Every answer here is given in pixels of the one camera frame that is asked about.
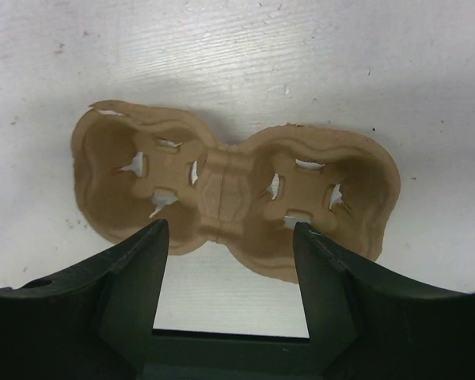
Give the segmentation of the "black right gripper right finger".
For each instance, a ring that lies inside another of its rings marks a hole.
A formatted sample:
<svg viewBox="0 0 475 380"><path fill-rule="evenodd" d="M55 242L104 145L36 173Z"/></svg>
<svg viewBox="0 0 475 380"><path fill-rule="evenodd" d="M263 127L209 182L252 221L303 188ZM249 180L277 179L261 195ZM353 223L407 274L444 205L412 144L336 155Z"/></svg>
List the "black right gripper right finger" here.
<svg viewBox="0 0 475 380"><path fill-rule="evenodd" d="M475 379L475 292L410 279L294 228L294 261L325 379Z"/></svg>

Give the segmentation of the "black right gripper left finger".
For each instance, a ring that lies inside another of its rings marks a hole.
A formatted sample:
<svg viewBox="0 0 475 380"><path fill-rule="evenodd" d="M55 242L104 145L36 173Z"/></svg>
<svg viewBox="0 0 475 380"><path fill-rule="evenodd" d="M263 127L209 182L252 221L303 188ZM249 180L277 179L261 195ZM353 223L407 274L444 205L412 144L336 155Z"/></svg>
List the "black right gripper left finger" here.
<svg viewBox="0 0 475 380"><path fill-rule="evenodd" d="M135 378L168 246L159 220L69 268L1 288L0 379Z"/></svg>

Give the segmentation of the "single brown cup carrier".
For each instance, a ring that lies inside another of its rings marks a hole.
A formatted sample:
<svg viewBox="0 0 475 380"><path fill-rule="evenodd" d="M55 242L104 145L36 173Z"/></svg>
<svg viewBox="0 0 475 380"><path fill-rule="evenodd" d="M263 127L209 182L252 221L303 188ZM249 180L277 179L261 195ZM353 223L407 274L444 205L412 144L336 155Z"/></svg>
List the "single brown cup carrier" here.
<svg viewBox="0 0 475 380"><path fill-rule="evenodd" d="M390 154L352 131L287 124L227 145L190 112L124 101L93 104L71 150L78 208L103 238L118 243L164 219L170 254L214 241L292 283L287 218L376 260L401 190Z"/></svg>

